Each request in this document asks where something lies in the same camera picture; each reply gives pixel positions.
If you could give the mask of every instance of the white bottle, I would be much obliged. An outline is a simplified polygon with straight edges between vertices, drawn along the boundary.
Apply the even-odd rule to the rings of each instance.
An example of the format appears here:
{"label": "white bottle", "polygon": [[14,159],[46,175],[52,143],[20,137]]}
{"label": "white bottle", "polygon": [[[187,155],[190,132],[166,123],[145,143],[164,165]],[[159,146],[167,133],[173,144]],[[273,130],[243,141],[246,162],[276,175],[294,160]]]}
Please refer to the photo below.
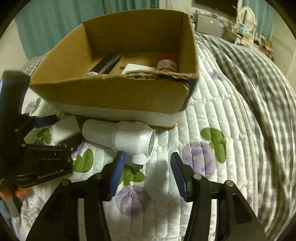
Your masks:
{"label": "white bottle", "polygon": [[136,165],[146,164],[152,154],[155,130],[142,122],[121,121],[111,123],[87,120],[82,127],[86,140],[108,146],[114,151],[124,151],[131,155]]}

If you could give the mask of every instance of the white cylindrical container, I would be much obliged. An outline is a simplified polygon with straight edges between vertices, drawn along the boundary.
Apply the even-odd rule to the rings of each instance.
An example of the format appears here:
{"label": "white cylindrical container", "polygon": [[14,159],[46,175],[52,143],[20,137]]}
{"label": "white cylindrical container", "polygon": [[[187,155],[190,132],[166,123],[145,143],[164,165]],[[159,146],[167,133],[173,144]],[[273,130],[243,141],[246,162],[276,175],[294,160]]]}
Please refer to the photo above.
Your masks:
{"label": "white cylindrical container", "polygon": [[110,123],[87,120],[82,127],[86,140],[108,146],[114,151],[131,155],[134,164],[146,164],[155,141],[155,130],[142,122],[121,121]]}
{"label": "white cylindrical container", "polygon": [[177,64],[176,62],[170,59],[162,59],[158,62],[156,70],[158,71],[170,71],[170,72],[177,72]]}

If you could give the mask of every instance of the white foam block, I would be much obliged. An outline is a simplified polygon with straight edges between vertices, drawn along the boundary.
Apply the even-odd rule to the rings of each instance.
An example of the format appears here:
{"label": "white foam block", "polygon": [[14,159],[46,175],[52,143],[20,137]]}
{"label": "white foam block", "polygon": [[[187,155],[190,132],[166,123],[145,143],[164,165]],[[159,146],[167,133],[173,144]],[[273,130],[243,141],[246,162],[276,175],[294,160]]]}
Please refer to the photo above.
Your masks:
{"label": "white foam block", "polygon": [[52,138],[56,144],[80,132],[75,115],[71,115],[52,125]]}
{"label": "white foam block", "polygon": [[134,71],[134,70],[156,70],[156,68],[139,65],[139,64],[127,64],[121,74],[126,74],[127,71]]}

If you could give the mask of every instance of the purple flower print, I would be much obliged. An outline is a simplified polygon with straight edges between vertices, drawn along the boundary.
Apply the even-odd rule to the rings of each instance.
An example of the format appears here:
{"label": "purple flower print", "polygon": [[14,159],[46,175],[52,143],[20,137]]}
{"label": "purple flower print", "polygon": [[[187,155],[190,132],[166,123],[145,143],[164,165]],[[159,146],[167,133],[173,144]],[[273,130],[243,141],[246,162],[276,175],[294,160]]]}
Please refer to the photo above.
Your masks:
{"label": "purple flower print", "polygon": [[143,187],[137,185],[124,186],[115,198],[118,210],[129,216],[137,216],[150,204],[150,195]]}
{"label": "purple flower print", "polygon": [[35,107],[35,101],[31,101],[28,104],[28,106],[27,106],[27,108],[25,110],[25,113],[30,114],[32,112],[32,110],[34,109],[34,107]]}
{"label": "purple flower print", "polygon": [[37,212],[38,213],[40,213],[40,211],[44,205],[45,205],[45,201],[43,201],[43,199],[39,197],[38,202],[37,202]]}
{"label": "purple flower print", "polygon": [[219,80],[222,80],[222,76],[221,74],[219,74],[219,72],[217,70],[214,70],[213,72],[210,73],[211,78],[218,78]]}
{"label": "purple flower print", "polygon": [[182,156],[185,164],[206,178],[211,177],[216,171],[215,153],[206,142],[187,144],[182,150]]}
{"label": "purple flower print", "polygon": [[247,202],[249,203],[249,205],[251,205],[251,203],[252,203],[252,197],[247,196]]}
{"label": "purple flower print", "polygon": [[82,142],[82,143],[77,147],[77,150],[74,151],[74,152],[71,154],[72,159],[77,158],[77,156],[82,152],[83,147],[84,147],[84,142]]}
{"label": "purple flower print", "polygon": [[44,145],[45,145],[44,142],[41,141],[40,139],[35,140],[35,141],[34,141],[34,144],[35,144],[35,145],[41,145],[41,146],[44,146]]}

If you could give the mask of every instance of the wall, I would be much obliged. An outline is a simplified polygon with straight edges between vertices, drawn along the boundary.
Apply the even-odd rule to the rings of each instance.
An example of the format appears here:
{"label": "wall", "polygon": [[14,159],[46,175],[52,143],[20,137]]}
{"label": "wall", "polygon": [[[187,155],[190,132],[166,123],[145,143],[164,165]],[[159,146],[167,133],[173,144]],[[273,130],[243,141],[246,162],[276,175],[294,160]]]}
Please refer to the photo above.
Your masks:
{"label": "wall", "polygon": [[[238,0],[238,3],[237,3],[238,8],[242,7],[242,2],[243,0]],[[159,0],[159,8],[171,9],[171,6],[174,10],[179,10],[186,13],[193,13],[195,12],[195,10],[200,10],[204,12],[215,13],[224,21],[229,21],[230,19],[230,17],[227,14],[219,12],[207,6],[196,4],[194,0]]]}
{"label": "wall", "polygon": [[276,12],[271,37],[274,63],[287,76],[296,49],[296,40],[281,16]]}
{"label": "wall", "polygon": [[21,69],[27,60],[13,20],[0,39],[0,76],[5,69]]}
{"label": "wall", "polygon": [[292,88],[296,92],[296,60],[295,58],[291,62],[290,70],[288,71],[286,75],[289,83],[291,84]]}

